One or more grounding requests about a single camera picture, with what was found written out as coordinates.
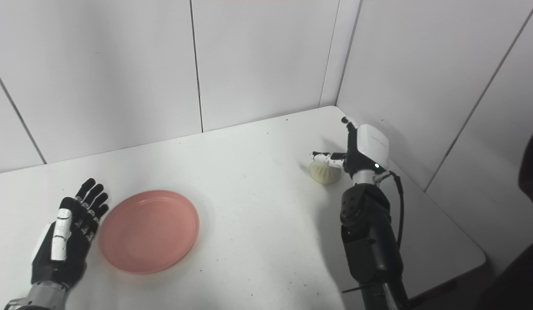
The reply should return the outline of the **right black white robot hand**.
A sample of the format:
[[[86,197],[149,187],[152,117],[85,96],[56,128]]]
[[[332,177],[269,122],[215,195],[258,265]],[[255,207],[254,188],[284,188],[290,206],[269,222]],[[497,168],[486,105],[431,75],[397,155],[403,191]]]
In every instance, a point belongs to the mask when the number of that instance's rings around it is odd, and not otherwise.
[[[336,167],[347,173],[354,184],[378,184],[390,176],[389,141],[377,128],[358,125],[345,116],[341,123],[347,129],[347,151],[312,152],[313,161]]]

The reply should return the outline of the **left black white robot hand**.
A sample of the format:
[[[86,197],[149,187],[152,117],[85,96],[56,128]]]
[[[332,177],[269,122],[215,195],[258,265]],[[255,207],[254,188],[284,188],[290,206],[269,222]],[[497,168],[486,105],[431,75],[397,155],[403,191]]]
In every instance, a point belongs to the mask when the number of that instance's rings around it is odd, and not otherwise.
[[[87,179],[75,196],[62,199],[32,261],[31,284],[53,282],[71,289],[86,272],[86,259],[100,220],[109,210],[105,187]]]

